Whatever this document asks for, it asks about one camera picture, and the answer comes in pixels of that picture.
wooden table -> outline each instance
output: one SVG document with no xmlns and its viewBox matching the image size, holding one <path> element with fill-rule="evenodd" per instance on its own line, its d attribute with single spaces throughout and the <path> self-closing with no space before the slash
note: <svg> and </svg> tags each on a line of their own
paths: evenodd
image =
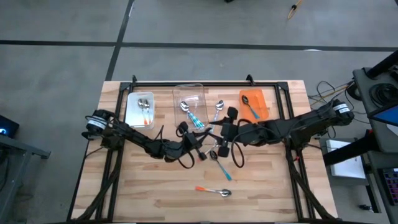
<svg viewBox="0 0 398 224">
<path fill-rule="evenodd" d="M 310 111 L 303 81 L 288 81 L 294 114 Z M 120 82 L 105 82 L 98 108 L 114 111 Z M 239 91 L 250 87 L 206 87 L 208 117 L 212 120 L 215 104 L 224 100 L 225 109 L 219 118 L 226 116 L 229 106 L 239 109 Z M 271 87 L 261 88 L 269 110 L 269 119 L 279 118 L 275 91 Z M 134 91 L 151 91 L 155 96 L 155 128 L 142 131 L 154 138 L 164 124 L 164 138 L 180 141 L 175 136 L 172 88 L 134 88 Z M 122 104 L 122 113 L 126 102 Z M 215 129 L 219 134 L 220 127 Z M 100 141 L 92 141 L 88 152 L 99 148 Z M 205 141 L 202 151 L 212 144 Z M 196 163 L 192 169 L 184 169 L 178 162 L 171 164 L 149 157 L 143 149 L 127 142 L 119 180 L 118 196 L 114 211 L 114 222 L 289 222 L 297 221 L 292 188 L 282 144 L 243 148 L 245 166 L 237 168 L 231 156 L 220 158 L 220 162 L 231 174 L 228 182 L 211 160 Z M 335 203 L 319 149 L 308 147 L 303 151 L 310 188 L 329 213 L 336 216 Z M 106 150 L 98 151 L 84 163 L 72 218 L 81 215 L 94 199 L 101 185 Z M 183 162 L 190 159 L 184 156 Z M 209 192 L 197 192 L 195 186 L 211 189 L 229 189 L 232 196 L 221 196 Z M 304 214 L 307 214 L 303 193 L 300 191 Z M 108 210 L 105 200 L 104 213 Z"/>
</svg>

computer monitor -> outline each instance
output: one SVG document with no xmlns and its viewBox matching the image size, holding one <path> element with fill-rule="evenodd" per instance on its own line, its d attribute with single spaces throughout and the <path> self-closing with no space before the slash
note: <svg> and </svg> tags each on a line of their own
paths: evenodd
<svg viewBox="0 0 398 224">
<path fill-rule="evenodd" d="M 382 108 L 373 111 L 369 114 L 368 118 L 398 126 L 398 102 L 383 106 Z"/>
<path fill-rule="evenodd" d="M 17 132 L 18 128 L 19 128 L 19 124 L 0 115 L 0 134 L 1 135 L 8 136 L 10 138 L 14 138 L 15 133 Z"/>
</svg>

gray concrete floor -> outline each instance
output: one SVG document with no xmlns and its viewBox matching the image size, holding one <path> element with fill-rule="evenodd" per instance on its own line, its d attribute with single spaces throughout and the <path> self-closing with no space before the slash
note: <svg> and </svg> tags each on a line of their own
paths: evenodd
<svg viewBox="0 0 398 224">
<path fill-rule="evenodd" d="M 286 21 L 289 1 L 136 0 L 125 42 L 397 47 L 398 7 L 393 0 L 304 1 Z M 0 40 L 115 42 L 126 10 L 120 1 L 1 1 Z M 52 151 L 31 162 L 13 217 L 28 223 L 66 219 L 86 141 L 84 115 L 96 108 L 113 47 L 0 45 L 0 113 L 17 121 L 17 138 Z M 122 48 L 113 80 L 305 80 L 315 94 L 321 80 L 350 81 L 352 70 L 372 67 L 390 52 L 309 52 Z M 356 111 L 361 102 L 350 99 Z M 369 125 L 336 128 L 361 137 Z M 339 217 L 388 223 L 366 203 L 362 186 L 332 186 Z"/>
</svg>

orange plate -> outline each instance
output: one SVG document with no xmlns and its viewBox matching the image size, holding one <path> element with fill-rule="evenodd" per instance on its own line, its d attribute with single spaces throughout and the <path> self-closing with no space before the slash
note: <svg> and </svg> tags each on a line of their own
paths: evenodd
<svg viewBox="0 0 398 224">
<path fill-rule="evenodd" d="M 260 119 L 256 119 L 250 110 L 248 105 L 242 102 L 242 96 L 245 95 L 249 100 L 249 105 L 253 110 L 260 116 Z M 239 114 L 242 118 L 250 120 L 252 123 L 264 121 L 268 118 L 268 109 L 262 90 L 241 90 L 239 92 L 239 103 L 241 105 Z"/>
</svg>

white container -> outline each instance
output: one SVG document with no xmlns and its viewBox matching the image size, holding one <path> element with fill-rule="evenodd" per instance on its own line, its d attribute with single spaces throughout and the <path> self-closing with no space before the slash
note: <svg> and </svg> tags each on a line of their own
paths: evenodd
<svg viewBox="0 0 398 224">
<path fill-rule="evenodd" d="M 138 99 L 148 100 L 149 112 L 138 106 Z M 152 92 L 130 93 L 127 97 L 126 123 L 134 129 L 152 129 L 155 126 L 155 99 Z"/>
</svg>

